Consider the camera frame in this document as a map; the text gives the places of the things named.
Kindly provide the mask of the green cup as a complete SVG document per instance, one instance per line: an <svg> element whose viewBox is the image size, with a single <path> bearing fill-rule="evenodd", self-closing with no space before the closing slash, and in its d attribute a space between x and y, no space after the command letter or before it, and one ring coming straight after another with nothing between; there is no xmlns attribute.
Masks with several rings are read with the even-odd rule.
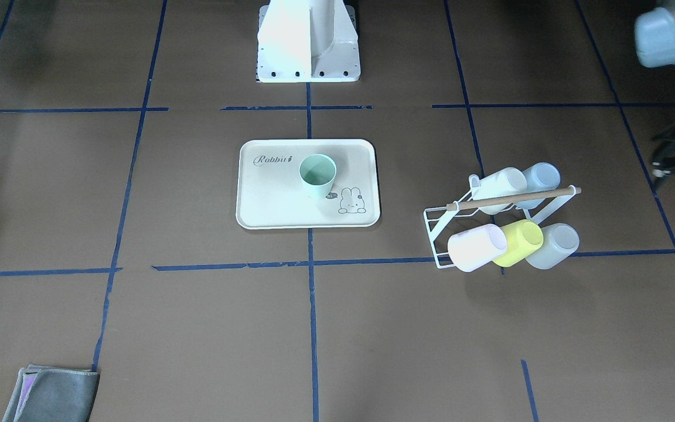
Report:
<svg viewBox="0 0 675 422"><path fill-rule="evenodd" d="M324 154L308 155L298 167L302 190L313 199L324 199L329 195L336 174L335 161Z"/></svg>

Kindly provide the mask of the cream rabbit tray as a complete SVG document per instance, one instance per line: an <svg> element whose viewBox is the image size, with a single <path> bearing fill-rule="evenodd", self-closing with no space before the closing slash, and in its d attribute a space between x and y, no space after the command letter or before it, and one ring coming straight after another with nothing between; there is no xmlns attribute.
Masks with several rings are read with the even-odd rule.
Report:
<svg viewBox="0 0 675 422"><path fill-rule="evenodd" d="M298 167L312 154L337 166L324 199L302 190ZM255 139L241 147L236 219L243 228L369 227L380 215L376 150L364 139Z"/></svg>

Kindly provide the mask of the blue cup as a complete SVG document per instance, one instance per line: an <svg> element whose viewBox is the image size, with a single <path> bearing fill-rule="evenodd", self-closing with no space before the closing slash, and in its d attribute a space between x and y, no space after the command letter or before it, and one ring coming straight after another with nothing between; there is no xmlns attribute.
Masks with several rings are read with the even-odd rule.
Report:
<svg viewBox="0 0 675 422"><path fill-rule="evenodd" d="M561 182L559 170L547 162L539 162L523 171L527 187L523 194L557 189Z"/></svg>

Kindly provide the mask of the grey cup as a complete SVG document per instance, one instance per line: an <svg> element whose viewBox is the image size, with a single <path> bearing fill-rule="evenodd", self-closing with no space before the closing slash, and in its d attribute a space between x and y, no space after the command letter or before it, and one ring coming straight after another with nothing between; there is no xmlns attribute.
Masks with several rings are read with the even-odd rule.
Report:
<svg viewBox="0 0 675 422"><path fill-rule="evenodd" d="M579 234L568 224L555 223L542 228L542 246L525 261L539 270L548 270L564 261L579 247Z"/></svg>

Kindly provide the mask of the beige cup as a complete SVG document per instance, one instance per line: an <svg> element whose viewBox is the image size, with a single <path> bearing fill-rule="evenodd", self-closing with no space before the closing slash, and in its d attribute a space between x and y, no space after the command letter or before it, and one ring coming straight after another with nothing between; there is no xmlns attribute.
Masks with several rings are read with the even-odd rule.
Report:
<svg viewBox="0 0 675 422"><path fill-rule="evenodd" d="M479 179L472 189L472 200L500 198L524 194L526 191L527 179L524 173L513 166L508 166Z"/></svg>

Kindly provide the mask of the yellow cup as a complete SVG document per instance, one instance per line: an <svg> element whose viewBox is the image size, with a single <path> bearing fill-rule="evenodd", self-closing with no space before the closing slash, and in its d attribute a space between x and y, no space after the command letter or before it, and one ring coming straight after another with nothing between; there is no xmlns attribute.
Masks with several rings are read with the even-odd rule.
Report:
<svg viewBox="0 0 675 422"><path fill-rule="evenodd" d="M511 267L539 250L544 243L541 227L535 222L523 219L501 227L506 238L504 254L493 259L499 267Z"/></svg>

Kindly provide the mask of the pink cup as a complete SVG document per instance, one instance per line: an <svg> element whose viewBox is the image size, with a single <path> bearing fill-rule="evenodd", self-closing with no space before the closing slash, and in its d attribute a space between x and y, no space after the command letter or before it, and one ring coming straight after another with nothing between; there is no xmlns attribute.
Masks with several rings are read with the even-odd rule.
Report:
<svg viewBox="0 0 675 422"><path fill-rule="evenodd" d="M506 235L495 224L485 224L455 233L447 243L452 264L463 272L472 272L484 266L503 256L507 249Z"/></svg>

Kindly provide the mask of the grey folded cloth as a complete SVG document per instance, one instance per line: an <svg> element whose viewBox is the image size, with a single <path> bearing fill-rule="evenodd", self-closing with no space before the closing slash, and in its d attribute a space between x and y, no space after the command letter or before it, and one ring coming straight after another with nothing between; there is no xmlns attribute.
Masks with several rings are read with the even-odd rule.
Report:
<svg viewBox="0 0 675 422"><path fill-rule="evenodd" d="M100 374L29 364L19 369L3 421L88 421Z"/></svg>

